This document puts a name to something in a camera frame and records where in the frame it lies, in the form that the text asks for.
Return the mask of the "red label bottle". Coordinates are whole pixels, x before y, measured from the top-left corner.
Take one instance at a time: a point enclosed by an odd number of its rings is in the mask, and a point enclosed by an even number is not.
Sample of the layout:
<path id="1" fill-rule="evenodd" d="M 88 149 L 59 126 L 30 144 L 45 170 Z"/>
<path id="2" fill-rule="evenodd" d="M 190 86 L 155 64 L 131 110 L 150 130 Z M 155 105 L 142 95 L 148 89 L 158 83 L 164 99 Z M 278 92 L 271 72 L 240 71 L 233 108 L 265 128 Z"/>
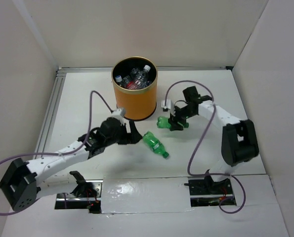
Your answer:
<path id="1" fill-rule="evenodd" d="M 122 79 L 122 87 L 128 90 L 137 90 L 138 87 L 135 83 L 135 78 L 127 75 Z"/>

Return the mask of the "clear bottle white cap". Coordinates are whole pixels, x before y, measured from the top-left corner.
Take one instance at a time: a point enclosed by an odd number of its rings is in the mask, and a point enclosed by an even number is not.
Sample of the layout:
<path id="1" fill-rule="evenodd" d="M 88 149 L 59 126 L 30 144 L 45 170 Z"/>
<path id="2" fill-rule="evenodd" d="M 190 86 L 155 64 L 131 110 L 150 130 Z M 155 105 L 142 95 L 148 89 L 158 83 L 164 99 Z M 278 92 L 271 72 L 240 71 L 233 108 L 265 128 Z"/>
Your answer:
<path id="1" fill-rule="evenodd" d="M 139 90 L 146 87 L 150 69 L 151 67 L 149 65 L 145 65 L 143 70 L 136 74 L 133 82 L 133 90 Z"/>

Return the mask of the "blue label bottle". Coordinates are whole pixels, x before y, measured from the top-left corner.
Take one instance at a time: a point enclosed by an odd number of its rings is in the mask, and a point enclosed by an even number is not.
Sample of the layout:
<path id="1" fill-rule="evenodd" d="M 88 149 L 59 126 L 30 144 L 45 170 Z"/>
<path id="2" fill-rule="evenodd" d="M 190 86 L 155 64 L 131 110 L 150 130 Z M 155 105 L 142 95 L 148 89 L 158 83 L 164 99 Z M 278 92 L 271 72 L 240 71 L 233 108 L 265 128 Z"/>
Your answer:
<path id="1" fill-rule="evenodd" d="M 122 76 L 116 76 L 115 77 L 115 82 L 117 83 L 118 86 L 122 87 L 123 86 L 123 78 L 122 78 Z"/>

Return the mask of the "clear bottle blue-white cap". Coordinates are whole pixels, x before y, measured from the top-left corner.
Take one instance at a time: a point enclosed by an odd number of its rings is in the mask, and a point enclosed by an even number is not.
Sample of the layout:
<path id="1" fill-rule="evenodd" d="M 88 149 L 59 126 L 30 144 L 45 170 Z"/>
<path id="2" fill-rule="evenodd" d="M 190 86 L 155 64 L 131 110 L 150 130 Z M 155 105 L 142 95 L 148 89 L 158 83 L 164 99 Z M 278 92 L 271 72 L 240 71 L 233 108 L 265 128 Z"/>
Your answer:
<path id="1" fill-rule="evenodd" d="M 134 79 L 136 77 L 136 75 L 139 73 L 140 69 L 139 68 L 133 68 L 131 71 L 130 71 L 130 77 L 132 79 Z"/>

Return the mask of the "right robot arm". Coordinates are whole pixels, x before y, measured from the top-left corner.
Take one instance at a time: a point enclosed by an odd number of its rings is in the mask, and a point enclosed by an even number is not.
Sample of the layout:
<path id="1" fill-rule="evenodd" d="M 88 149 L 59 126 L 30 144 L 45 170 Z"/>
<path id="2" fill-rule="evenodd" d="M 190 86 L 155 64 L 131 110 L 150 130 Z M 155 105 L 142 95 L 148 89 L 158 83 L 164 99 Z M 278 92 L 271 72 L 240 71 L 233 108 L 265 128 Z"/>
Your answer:
<path id="1" fill-rule="evenodd" d="M 196 145 L 203 141 L 211 125 L 221 131 L 221 158 L 206 172 L 212 176 L 205 180 L 204 188 L 214 194 L 221 188 L 221 180 L 230 176 L 241 166 L 259 155 L 259 147 L 254 128 L 250 119 L 240 119 L 230 114 L 214 101 L 213 95 L 200 95 L 195 86 L 183 90 L 185 106 L 180 108 L 170 99 L 161 102 L 164 111 L 169 111 L 169 129 L 183 131 L 188 127 L 187 120 L 194 116 L 206 118 L 209 122 Z"/>

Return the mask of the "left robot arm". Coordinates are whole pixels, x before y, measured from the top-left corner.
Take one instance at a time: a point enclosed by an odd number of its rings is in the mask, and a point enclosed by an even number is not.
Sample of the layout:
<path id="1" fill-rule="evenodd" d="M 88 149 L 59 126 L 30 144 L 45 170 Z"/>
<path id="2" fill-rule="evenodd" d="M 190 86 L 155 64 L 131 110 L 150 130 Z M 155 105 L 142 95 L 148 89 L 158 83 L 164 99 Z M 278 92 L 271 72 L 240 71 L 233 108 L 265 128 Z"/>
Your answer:
<path id="1" fill-rule="evenodd" d="M 109 117 L 99 127 L 55 153 L 41 154 L 29 161 L 22 160 L 21 156 L 13 158 L 0 181 L 0 189 L 12 210 L 20 212 L 36 200 L 52 194 L 71 193 L 81 197 L 87 189 L 95 192 L 78 171 L 66 175 L 58 173 L 103 153 L 110 145 L 138 143 L 142 136 L 135 123 L 130 121 L 129 127 L 130 132 L 122 118 Z"/>

